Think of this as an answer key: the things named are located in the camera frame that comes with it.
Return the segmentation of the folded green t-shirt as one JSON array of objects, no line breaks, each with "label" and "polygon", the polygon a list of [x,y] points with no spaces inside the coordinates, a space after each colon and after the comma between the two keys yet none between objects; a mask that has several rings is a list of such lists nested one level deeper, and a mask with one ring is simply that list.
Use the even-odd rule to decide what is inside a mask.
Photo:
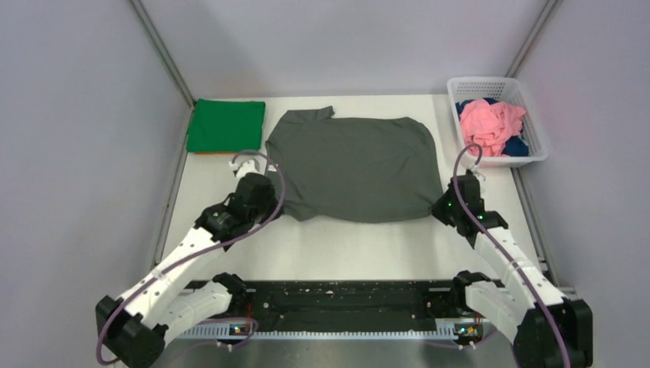
[{"label": "folded green t-shirt", "polygon": [[261,148],[266,103],[263,101],[197,101],[189,123],[189,152],[240,152]]}]

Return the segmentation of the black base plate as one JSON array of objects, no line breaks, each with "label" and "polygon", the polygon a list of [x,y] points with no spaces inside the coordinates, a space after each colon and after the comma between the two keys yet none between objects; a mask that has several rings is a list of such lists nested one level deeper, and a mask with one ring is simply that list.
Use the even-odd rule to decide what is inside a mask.
[{"label": "black base plate", "polygon": [[231,299],[208,318],[257,321],[261,333],[430,333],[444,322],[497,325],[491,312],[461,306],[451,280],[224,280]]}]

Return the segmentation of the white plastic basket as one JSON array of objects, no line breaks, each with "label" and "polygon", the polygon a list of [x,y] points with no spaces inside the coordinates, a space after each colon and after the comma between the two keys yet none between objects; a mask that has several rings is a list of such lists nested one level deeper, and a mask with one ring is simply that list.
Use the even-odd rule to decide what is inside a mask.
[{"label": "white plastic basket", "polygon": [[447,83],[464,166],[516,168],[548,157],[548,139],[533,100],[520,81],[509,77],[454,77]]}]

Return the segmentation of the dark grey t-shirt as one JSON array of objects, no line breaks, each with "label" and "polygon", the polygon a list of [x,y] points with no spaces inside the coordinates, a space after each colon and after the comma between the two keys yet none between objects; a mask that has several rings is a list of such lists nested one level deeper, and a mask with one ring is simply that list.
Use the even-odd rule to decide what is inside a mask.
[{"label": "dark grey t-shirt", "polygon": [[425,218],[443,194],[435,141],[410,117],[335,117],[332,107],[289,110],[265,148],[286,182],[284,212],[362,222]]}]

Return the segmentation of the left corner metal post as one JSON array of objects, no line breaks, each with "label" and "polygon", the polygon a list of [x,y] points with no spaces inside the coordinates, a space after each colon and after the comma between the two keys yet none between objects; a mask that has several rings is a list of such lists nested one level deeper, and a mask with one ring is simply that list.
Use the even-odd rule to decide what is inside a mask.
[{"label": "left corner metal post", "polygon": [[126,1],[131,7],[134,15],[136,16],[138,22],[144,30],[144,33],[149,40],[150,44],[153,46],[153,50],[156,55],[162,62],[163,67],[166,70],[166,73],[171,78],[173,84],[175,85],[177,91],[181,94],[182,99],[190,106],[194,107],[196,104],[196,99],[193,97],[192,92],[189,89],[188,84],[185,82],[180,69],[178,68],[176,62],[173,60],[169,49],[166,47],[162,36],[157,30],[154,21],[149,15],[149,12],[146,9],[143,1],[141,0],[127,0]]}]

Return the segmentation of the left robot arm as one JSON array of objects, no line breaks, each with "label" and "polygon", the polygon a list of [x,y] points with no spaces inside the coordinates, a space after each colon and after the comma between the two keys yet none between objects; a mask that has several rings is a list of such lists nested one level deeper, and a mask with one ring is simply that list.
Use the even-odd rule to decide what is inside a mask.
[{"label": "left robot arm", "polygon": [[95,306],[97,362],[151,367],[170,341],[209,317],[243,312],[246,297],[227,281],[209,281],[189,296],[182,291],[234,244],[251,237],[281,213],[287,184],[252,170],[235,173],[234,192],[204,208],[184,238],[155,268],[118,297]]}]

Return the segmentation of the right corner metal post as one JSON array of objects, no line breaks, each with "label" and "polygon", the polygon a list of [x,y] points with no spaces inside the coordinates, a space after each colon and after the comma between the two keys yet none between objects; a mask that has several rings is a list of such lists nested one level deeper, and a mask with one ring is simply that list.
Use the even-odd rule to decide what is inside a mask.
[{"label": "right corner metal post", "polygon": [[542,33],[547,28],[550,20],[563,4],[562,0],[546,0],[543,7],[533,23],[531,29],[527,33],[523,44],[516,53],[510,67],[508,68],[505,77],[516,77],[521,68],[526,62],[527,57],[539,41]]}]

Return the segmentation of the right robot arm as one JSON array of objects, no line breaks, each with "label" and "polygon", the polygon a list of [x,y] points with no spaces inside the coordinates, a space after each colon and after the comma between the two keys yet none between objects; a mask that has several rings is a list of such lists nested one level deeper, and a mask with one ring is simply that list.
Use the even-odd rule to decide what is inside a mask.
[{"label": "right robot arm", "polygon": [[460,271],[449,304],[460,316],[477,313],[505,336],[520,367],[591,367],[593,312],[555,286],[524,254],[508,224],[484,207],[478,178],[451,178],[432,215],[455,228],[496,273]]}]

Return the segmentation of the corner metal post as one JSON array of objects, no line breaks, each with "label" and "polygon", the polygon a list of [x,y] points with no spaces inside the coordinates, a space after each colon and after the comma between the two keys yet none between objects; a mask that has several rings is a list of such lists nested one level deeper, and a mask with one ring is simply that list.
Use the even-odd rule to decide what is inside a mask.
[{"label": "corner metal post", "polygon": [[157,30],[154,21],[149,15],[149,12],[146,9],[143,1],[141,0],[127,0],[126,1],[131,7],[134,15],[136,16],[138,22],[144,30],[144,33],[149,40],[150,44],[153,46],[153,50],[156,55],[162,62],[163,67],[166,70],[166,73],[171,78],[173,84],[175,85],[177,91],[181,94],[182,99],[190,106],[194,107],[196,104],[196,99],[193,97],[192,92],[189,89],[188,84],[185,82],[180,69],[178,68],[176,62],[173,60],[169,49],[166,47],[162,36]]},{"label": "corner metal post", "polygon": [[516,77],[521,68],[526,62],[527,57],[539,41],[542,33],[547,28],[550,20],[563,4],[562,0],[546,0],[543,7],[533,23],[531,29],[527,33],[523,44],[516,53],[510,67],[508,68],[505,77]]}]

